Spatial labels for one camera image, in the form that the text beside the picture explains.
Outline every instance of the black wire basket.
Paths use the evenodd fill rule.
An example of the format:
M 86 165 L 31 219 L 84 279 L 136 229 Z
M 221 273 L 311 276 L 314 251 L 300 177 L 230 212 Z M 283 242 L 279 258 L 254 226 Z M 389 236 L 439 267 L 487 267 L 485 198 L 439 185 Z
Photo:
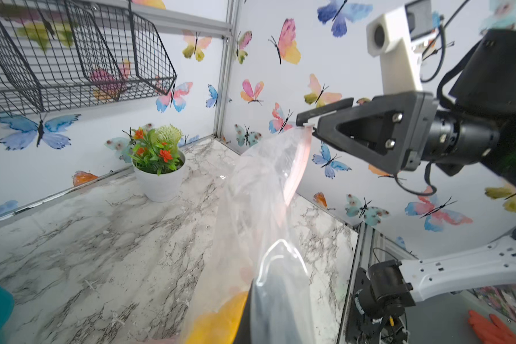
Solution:
M 129 8 L 0 0 L 0 116 L 166 95 L 175 79 L 156 27 Z

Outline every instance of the marble surface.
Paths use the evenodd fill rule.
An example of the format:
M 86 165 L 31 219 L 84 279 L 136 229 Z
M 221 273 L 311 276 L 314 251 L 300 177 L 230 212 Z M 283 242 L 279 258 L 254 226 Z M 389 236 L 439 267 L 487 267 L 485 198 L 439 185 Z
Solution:
M 238 159 L 214 139 L 185 149 L 179 196 L 153 203 L 120 173 L 0 223 L 8 343 L 130 343 L 179 333 L 210 257 L 222 185 Z M 292 225 L 310 271 L 317 343 L 334 343 L 357 234 L 300 196 Z

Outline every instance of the plastic bag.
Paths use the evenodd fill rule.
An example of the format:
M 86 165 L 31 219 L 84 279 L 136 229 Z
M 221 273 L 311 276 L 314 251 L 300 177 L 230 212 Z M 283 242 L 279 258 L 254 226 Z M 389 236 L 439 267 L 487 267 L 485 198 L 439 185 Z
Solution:
M 314 343 L 309 275 L 288 221 L 310 145 L 311 128 L 294 128 L 241 155 L 179 343 L 232 344 L 251 284 L 254 344 Z

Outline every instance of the white wall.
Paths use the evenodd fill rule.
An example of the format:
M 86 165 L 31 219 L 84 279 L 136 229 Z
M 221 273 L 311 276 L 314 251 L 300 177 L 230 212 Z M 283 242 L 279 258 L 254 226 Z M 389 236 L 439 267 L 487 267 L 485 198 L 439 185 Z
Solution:
M 249 0 L 243 4 L 238 31 L 251 30 L 253 38 L 245 49 L 248 57 L 244 63 L 234 63 L 232 69 L 228 96 L 233 102 L 227 106 L 223 126 L 223 134 L 227 141 L 231 141 L 231 148 L 240 153 L 248 148 L 237 145 L 234 124 L 250 126 L 251 131 L 260 132 L 263 139 L 274 135 L 270 134 L 268 125 L 273 119 L 272 110 L 276 102 L 281 105 L 285 115 L 289 109 L 294 111 L 294 120 L 296 114 L 311 109 L 312 106 L 304 102 L 304 95 L 310 93 L 308 83 L 311 73 L 317 76 L 322 85 L 329 86 L 327 91 L 341 93 L 344 98 L 372 98 L 382 94 L 380 63 L 367 53 L 365 26 L 403 2 L 370 0 L 366 3 L 373 5 L 372 12 L 356 23 L 346 21 L 348 33 L 341 38 L 331 34 L 331 22 L 323 25 L 317 18 L 318 7 L 329 4 L 327 0 Z M 509 0 L 509 3 L 516 6 L 516 0 Z M 433 0 L 433 10 L 448 19 L 460 4 L 461 0 Z M 455 41 L 455 45 L 447 50 L 440 75 L 425 85 L 426 90 L 435 91 L 443 74 L 481 39 L 480 27 L 491 14 L 488 0 L 470 2 L 465 6 L 447 29 L 447 39 Z M 293 18 L 296 22 L 296 42 L 302 54 L 302 59 L 296 65 L 286 61 L 279 64 L 277 51 L 268 42 L 270 36 L 277 40 L 287 18 Z M 425 77 L 432 75 L 437 61 L 438 57 L 427 60 L 423 67 Z M 245 79 L 249 79 L 253 87 L 259 81 L 264 82 L 264 89 L 259 96 L 263 101 L 262 106 L 256 102 L 247 103 L 241 98 L 241 85 Z M 320 154 L 320 142 L 315 138 L 311 149 L 313 154 Z M 369 206 L 390 212 L 390 216 L 384 217 L 375 228 L 394 241 L 402 237 L 407 250 L 421 257 L 432 257 L 487 243 L 516 225 L 516 213 L 504 210 L 503 200 L 491 200 L 484 196 L 486 187 L 502 187 L 504 182 L 481 165 L 466 166 L 461 173 L 451 178 L 437 167 L 433 168 L 431 180 L 439 189 L 439 201 L 444 203 L 451 197 L 457 203 L 448 209 L 473 220 L 471 224 L 459 226 L 444 224 L 443 231 L 433 232 L 425 230 L 424 218 L 405 213 L 410 202 L 420 202 L 416 196 L 400 189 L 391 178 L 378 178 L 364 161 L 332 148 L 331 154 L 342 155 L 339 160 L 351 170 L 337 171 L 334 179 L 326 178 L 324 169 L 314 164 L 310 155 L 298 192 L 311 201 L 314 194 L 323 192 L 328 206 L 336 208 L 331 213 L 350 224 L 358 224 L 362 219 L 346 215 L 346 195 L 353 194 L 361 201 L 363 198 L 372 200 Z M 403 172 L 400 177 L 407 179 L 405 183 L 408 187 L 424 190 L 424 168 L 425 163 L 417 171 Z
M 208 12 L 211 14 L 220 15 L 222 11 L 225 16 L 224 8 L 208 4 Z M 155 105 L 157 97 L 151 97 L 49 113 L 46 120 L 63 114 L 81 114 L 79 120 L 62 133 L 70 138 L 71 145 L 56 150 L 41 142 L 37 148 L 34 140 L 23 150 L 7 151 L 0 143 L 0 205 L 15 200 L 17 205 L 22 206 L 68 189 L 73 186 L 73 175 L 79 170 L 99 176 L 129 166 L 119 160 L 104 143 L 110 138 L 125 136 L 122 130 L 128 131 L 130 127 L 146 123 L 158 127 L 172 123 L 190 137 L 212 134 L 216 109 L 205 106 L 206 100 L 210 98 L 207 84 L 216 88 L 218 86 L 223 41 L 213 38 L 205 50 L 204 60 L 198 62 L 194 57 L 186 59 L 182 55 L 187 43 L 181 32 L 161 34 L 161 39 L 178 73 L 176 85 L 193 82 L 190 93 L 185 96 L 186 108 L 177 112 L 168 107 L 164 113 L 160 113 Z M 40 120 L 35 115 L 28 118 L 37 123 Z M 0 123 L 0 138 L 15 132 Z

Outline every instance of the bolt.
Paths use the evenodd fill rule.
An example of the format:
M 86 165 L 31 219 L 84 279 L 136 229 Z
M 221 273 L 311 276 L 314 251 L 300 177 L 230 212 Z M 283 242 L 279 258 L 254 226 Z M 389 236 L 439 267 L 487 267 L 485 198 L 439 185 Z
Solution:
M 384 144 L 384 147 L 386 147 L 386 149 L 392 149 L 392 148 L 394 148 L 395 145 L 396 145 L 396 142 L 394 140 L 387 139 L 386 143 Z
M 397 114 L 392 115 L 392 122 L 399 123 L 403 119 L 403 114 L 398 112 Z

